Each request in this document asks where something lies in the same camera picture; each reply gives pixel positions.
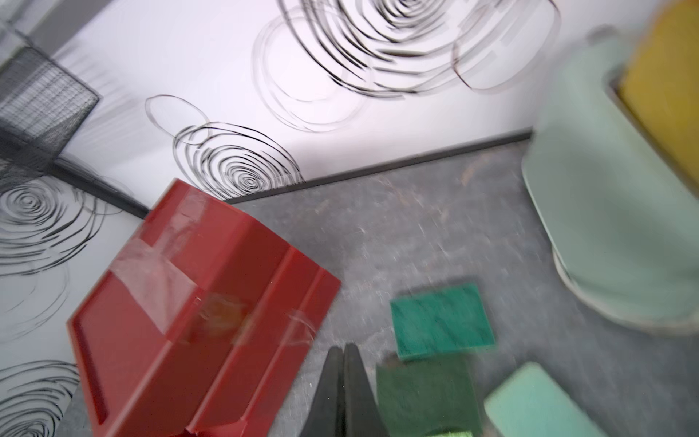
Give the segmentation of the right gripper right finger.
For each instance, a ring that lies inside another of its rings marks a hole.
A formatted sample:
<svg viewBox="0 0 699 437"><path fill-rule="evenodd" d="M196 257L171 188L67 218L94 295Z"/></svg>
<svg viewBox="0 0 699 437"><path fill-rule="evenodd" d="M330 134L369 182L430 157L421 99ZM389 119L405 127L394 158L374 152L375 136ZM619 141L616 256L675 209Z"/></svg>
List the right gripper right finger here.
<svg viewBox="0 0 699 437"><path fill-rule="evenodd" d="M348 343L344 350L344 435L389 437L378 410L359 348Z"/></svg>

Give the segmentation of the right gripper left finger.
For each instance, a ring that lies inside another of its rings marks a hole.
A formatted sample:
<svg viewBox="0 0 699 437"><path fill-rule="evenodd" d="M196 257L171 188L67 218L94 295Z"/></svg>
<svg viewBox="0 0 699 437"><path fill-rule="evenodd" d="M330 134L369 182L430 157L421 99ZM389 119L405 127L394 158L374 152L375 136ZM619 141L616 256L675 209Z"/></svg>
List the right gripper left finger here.
<svg viewBox="0 0 699 437"><path fill-rule="evenodd" d="M329 349L314 394L311 409L299 437L344 435L344 351Z"/></svg>

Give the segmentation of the dark green sponge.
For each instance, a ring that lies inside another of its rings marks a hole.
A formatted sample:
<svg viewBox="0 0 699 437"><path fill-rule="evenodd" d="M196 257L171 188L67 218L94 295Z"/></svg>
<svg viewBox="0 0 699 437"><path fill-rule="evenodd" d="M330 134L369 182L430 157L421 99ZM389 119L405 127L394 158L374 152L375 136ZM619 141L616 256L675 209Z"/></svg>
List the dark green sponge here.
<svg viewBox="0 0 699 437"><path fill-rule="evenodd" d="M397 354L403 361L495 346L479 287L474 283L391 301Z"/></svg>

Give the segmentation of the mint green toaster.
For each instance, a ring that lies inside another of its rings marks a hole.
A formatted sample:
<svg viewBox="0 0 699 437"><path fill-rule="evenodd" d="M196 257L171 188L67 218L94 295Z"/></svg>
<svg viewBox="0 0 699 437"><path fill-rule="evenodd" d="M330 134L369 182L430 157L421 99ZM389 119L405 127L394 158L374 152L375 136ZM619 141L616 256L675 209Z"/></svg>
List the mint green toaster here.
<svg viewBox="0 0 699 437"><path fill-rule="evenodd" d="M653 333L698 331L698 198L620 100L627 36L591 36L555 73L522 174L555 268L584 304Z"/></svg>

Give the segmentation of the red drawer cabinet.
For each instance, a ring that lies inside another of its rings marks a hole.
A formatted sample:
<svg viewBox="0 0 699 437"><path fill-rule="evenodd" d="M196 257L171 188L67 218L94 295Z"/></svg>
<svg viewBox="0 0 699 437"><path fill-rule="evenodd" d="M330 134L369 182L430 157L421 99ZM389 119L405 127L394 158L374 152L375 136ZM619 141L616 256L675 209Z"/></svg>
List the red drawer cabinet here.
<svg viewBox="0 0 699 437"><path fill-rule="evenodd" d="M67 324L94 435L267 435L339 289L174 180Z"/></svg>

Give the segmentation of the left yellow toast slice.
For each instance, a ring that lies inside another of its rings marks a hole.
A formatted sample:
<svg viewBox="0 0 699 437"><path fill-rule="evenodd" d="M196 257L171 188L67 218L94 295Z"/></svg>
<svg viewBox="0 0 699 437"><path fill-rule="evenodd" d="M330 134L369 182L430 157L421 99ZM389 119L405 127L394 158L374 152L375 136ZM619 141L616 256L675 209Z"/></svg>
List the left yellow toast slice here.
<svg viewBox="0 0 699 437"><path fill-rule="evenodd" d="M635 51L620 95L664 156L697 183L697 1L664 9Z"/></svg>

